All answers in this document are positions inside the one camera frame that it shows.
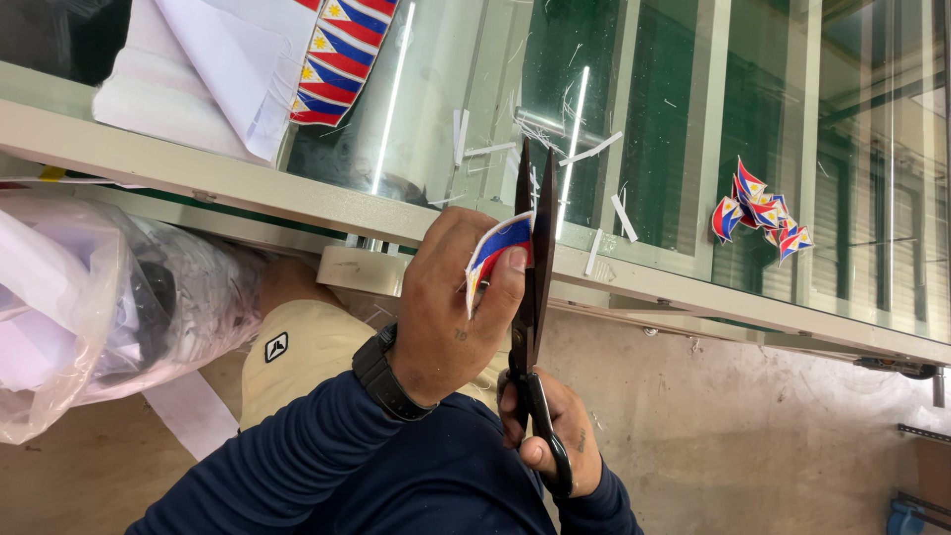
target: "scissors blade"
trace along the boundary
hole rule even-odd
[[[529,138],[522,144],[522,161],[518,164],[518,179],[515,181],[515,214],[532,210],[532,182],[529,164]]]
[[[554,150],[548,149],[548,161],[538,193],[538,213],[535,215],[532,231],[532,259],[534,260],[534,347],[529,351],[528,368],[531,371],[538,361],[541,348],[541,332],[545,325],[545,310],[548,308],[548,290],[552,285],[552,263],[554,259],[554,226],[558,213],[558,199],[554,176]]]
[[[529,158],[529,140],[525,138],[522,144],[522,160],[518,166],[518,179],[515,182],[515,213],[525,213],[532,209],[532,185],[529,178],[531,163]],[[530,250],[530,258],[534,258],[534,251]],[[525,376],[532,371],[534,360],[534,270],[531,266],[525,269],[525,295],[518,307],[518,313],[512,321],[513,337],[518,337],[521,344],[512,344],[509,353],[509,367],[515,369],[517,375]]]

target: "hand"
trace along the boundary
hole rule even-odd
[[[420,405],[438,403],[485,369],[521,303],[528,251],[516,247],[495,263],[471,320],[466,310],[465,268],[478,241],[497,223],[474,210],[446,208],[406,268],[397,342],[388,359]]]
[[[594,429],[588,420],[585,404],[574,390],[558,383],[545,370],[534,367],[534,371],[541,378],[541,385],[545,389],[554,432],[561,439],[568,452],[568,459],[572,462],[572,498],[587,496],[601,483],[601,455],[594,441]],[[502,444],[508,449],[521,445],[518,455],[522,463],[554,480],[554,457],[548,443],[541,437],[529,437],[522,442],[525,429],[522,429],[515,416],[517,406],[518,393],[515,385],[509,383],[498,402],[498,415],[502,419],[503,427]]]

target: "glass tabletop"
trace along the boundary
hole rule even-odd
[[[91,95],[131,0],[81,4],[3,3],[0,60]],[[943,17],[933,0],[400,0],[354,106],[292,126],[278,167],[501,219],[506,144],[532,138],[540,167],[623,132],[557,167],[559,243],[602,229],[602,255],[951,343]],[[457,165],[457,112],[463,152],[499,149]],[[720,245],[740,158],[814,247],[780,263],[742,225]]]

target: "yellow tag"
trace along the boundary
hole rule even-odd
[[[64,176],[66,176],[66,170],[63,168],[43,166],[43,171],[40,173],[39,179],[43,182],[59,182],[59,179]]]

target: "bolt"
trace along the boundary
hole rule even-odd
[[[207,192],[205,192],[205,191],[193,190],[193,191],[191,192],[191,194],[192,194],[192,197],[194,197],[196,201],[198,201],[198,202],[200,202],[200,203],[208,203],[209,205],[210,205],[211,203],[214,203],[214,202],[215,202],[215,199],[218,198],[218,197],[212,195],[211,193],[207,193]]]

